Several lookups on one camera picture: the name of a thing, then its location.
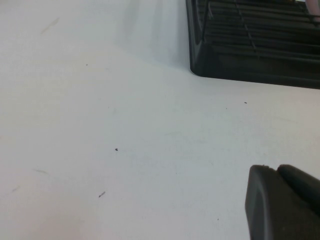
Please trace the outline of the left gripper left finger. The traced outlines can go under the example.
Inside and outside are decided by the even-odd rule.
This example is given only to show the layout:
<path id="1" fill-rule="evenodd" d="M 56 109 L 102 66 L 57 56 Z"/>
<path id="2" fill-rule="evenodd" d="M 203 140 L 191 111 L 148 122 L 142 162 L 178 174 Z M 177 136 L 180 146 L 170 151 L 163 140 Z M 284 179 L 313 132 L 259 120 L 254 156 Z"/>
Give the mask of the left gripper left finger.
<path id="1" fill-rule="evenodd" d="M 320 238 L 320 216 L 287 185 L 277 169 L 250 167 L 245 212 L 252 240 Z"/>

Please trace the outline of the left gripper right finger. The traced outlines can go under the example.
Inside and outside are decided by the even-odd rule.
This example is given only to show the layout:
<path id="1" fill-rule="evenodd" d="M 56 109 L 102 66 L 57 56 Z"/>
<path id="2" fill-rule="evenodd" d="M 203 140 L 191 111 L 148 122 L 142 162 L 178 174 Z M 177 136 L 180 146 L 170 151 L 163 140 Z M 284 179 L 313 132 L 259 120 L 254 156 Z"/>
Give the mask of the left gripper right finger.
<path id="1" fill-rule="evenodd" d="M 320 180 L 289 164 L 282 164 L 277 172 L 308 207 L 320 215 Z"/>

